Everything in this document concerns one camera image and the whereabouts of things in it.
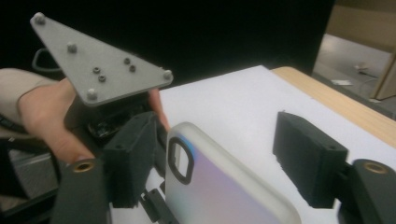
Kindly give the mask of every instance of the bolt head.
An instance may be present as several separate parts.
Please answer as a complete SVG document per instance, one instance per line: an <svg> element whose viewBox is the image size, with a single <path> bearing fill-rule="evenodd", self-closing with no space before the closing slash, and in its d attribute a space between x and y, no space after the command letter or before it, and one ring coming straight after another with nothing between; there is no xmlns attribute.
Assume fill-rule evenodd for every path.
<svg viewBox="0 0 396 224"><path fill-rule="evenodd" d="M98 97L98 94L95 89L89 89L87 91L87 97L89 100L96 100Z"/></svg>
<svg viewBox="0 0 396 224"><path fill-rule="evenodd" d="M35 23L39 25L44 25L46 23L46 16L43 13L37 12L33 18L35 19Z"/></svg>
<svg viewBox="0 0 396 224"><path fill-rule="evenodd" d="M166 70L163 73L163 78L165 78L166 80L170 80L173 77L172 75L172 71L171 70Z"/></svg>
<svg viewBox="0 0 396 224"><path fill-rule="evenodd" d="M67 43L67 51L69 53L76 53L77 52L77 45L73 42Z"/></svg>

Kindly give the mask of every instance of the gray metal plate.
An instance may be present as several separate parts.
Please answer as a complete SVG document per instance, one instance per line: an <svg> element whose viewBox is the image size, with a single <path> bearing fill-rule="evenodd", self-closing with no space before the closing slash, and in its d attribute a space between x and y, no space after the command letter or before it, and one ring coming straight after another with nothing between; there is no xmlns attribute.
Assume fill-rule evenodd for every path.
<svg viewBox="0 0 396 224"><path fill-rule="evenodd" d="M46 18L41 13L35 14L30 23L85 105L113 102L169 85L173 80L170 71ZM125 63L125 59L129 59L130 63ZM95 73L95 68L99 68L100 72Z"/></svg>

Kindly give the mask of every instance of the phone case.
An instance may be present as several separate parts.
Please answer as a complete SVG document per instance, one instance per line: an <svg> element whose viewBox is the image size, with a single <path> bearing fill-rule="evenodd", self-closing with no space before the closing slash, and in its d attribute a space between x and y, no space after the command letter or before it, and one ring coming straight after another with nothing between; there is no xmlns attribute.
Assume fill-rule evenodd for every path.
<svg viewBox="0 0 396 224"><path fill-rule="evenodd" d="M188 122L168 135L165 200L179 223L301 223L286 198Z"/></svg>

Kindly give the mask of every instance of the gray sleeve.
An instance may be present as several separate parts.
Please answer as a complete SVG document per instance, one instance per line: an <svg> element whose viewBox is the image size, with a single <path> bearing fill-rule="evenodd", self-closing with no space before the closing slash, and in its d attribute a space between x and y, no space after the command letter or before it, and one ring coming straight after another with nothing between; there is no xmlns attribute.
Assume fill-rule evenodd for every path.
<svg viewBox="0 0 396 224"><path fill-rule="evenodd" d="M34 88L54 84L56 81L15 68L0 69L0 114L14 123L23 125L18 110L19 99ZM29 137L10 132L0 126L0 138Z"/></svg>

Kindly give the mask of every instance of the black background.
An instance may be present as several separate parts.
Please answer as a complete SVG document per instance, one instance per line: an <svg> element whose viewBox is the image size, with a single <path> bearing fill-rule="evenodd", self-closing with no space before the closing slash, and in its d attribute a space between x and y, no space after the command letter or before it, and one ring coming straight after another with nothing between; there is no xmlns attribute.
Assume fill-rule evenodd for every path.
<svg viewBox="0 0 396 224"><path fill-rule="evenodd" d="M0 67L32 71L36 12L174 72L173 85L262 64L311 74L331 0L2 1Z"/></svg>

